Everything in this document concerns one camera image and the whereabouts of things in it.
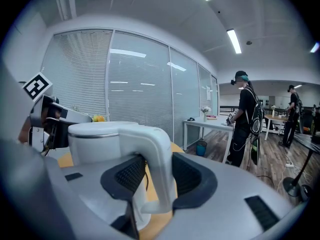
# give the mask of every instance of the black pants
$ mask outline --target black pants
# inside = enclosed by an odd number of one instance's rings
[[[284,145],[287,145],[287,146],[291,145],[291,143],[294,139],[298,118],[299,118],[299,115],[294,114],[293,116],[289,116],[288,122],[285,123],[284,136],[283,136],[283,140],[282,140],[282,143]]]
[[[231,165],[240,167],[242,159],[244,158],[246,140],[249,137],[250,132],[249,125],[235,126],[229,149],[230,155],[227,157],[228,161],[231,162]]]

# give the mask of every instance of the orange surface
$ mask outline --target orange surface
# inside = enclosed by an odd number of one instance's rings
[[[180,147],[171,142],[172,152],[184,152]],[[74,166],[72,161],[71,153],[68,152],[58,159],[58,164],[61,168]],[[157,193],[154,184],[151,179],[150,171],[148,165],[145,168],[146,174],[149,179],[148,190],[146,192],[148,201],[158,200]],[[147,180],[144,178],[144,184],[147,185]],[[139,238],[141,240],[151,240],[168,224],[172,218],[172,211],[162,214],[152,214],[149,224],[139,231]]]

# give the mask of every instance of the wooden floor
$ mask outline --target wooden floor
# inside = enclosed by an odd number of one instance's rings
[[[302,168],[307,158],[308,150],[296,141],[293,141],[290,149],[284,148],[278,145],[280,140],[282,140],[282,137],[276,134],[269,133],[266,141],[265,133],[260,135],[260,159],[258,165],[255,165],[251,160],[248,164],[250,157],[250,142],[248,141],[245,146],[244,157],[240,168],[243,170],[247,169],[248,172],[255,176],[269,176],[273,181],[275,190],[278,189],[278,192],[284,198],[296,206],[301,202],[301,199],[299,197],[294,198],[289,196],[284,190],[281,180],[285,177],[295,178],[298,173],[298,169],[286,168],[286,162],[287,160],[290,160],[296,167]],[[228,133],[222,131],[212,131],[204,137],[204,141],[207,142],[207,148],[204,157],[214,161],[222,162],[227,146]],[[195,155],[196,144],[189,146],[186,153]],[[313,154],[304,171],[309,174],[305,175],[305,177],[310,180],[307,181],[304,176],[301,176],[299,180],[300,186],[302,184],[308,184],[313,188],[314,184],[318,180],[318,177],[320,176],[320,155]],[[273,184],[269,178],[259,177],[259,179],[273,187]]]

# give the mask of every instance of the ceiling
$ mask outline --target ceiling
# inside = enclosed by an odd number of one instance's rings
[[[62,21],[56,0],[34,3],[47,27]],[[199,50],[213,65],[221,53],[235,56],[228,29],[235,29],[243,54],[257,49],[309,51],[313,45],[287,0],[75,0],[75,8],[78,17],[117,14],[156,25]]]

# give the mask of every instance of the backpack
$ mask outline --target backpack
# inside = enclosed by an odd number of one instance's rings
[[[255,100],[255,106],[254,106],[254,110],[253,110],[251,121],[249,121],[247,110],[245,110],[245,115],[246,115],[246,119],[248,121],[248,124],[250,125],[251,133],[254,136],[259,136],[259,134],[260,134],[260,132],[262,130],[262,126],[263,126],[263,119],[264,119],[264,116],[265,116],[265,112],[264,112],[264,109],[261,107],[260,102],[258,102],[256,94],[254,94],[254,91],[252,89],[251,89],[252,90],[251,91],[251,90],[249,90],[247,88],[244,88],[244,90],[247,90],[248,92],[250,92],[252,94],[254,100]]]
[[[298,93],[295,92],[294,94],[295,94],[295,96],[297,98],[296,104],[294,104],[294,106],[295,106],[294,107],[294,112],[301,117],[302,116],[302,108],[303,108],[302,101],[299,98]]]

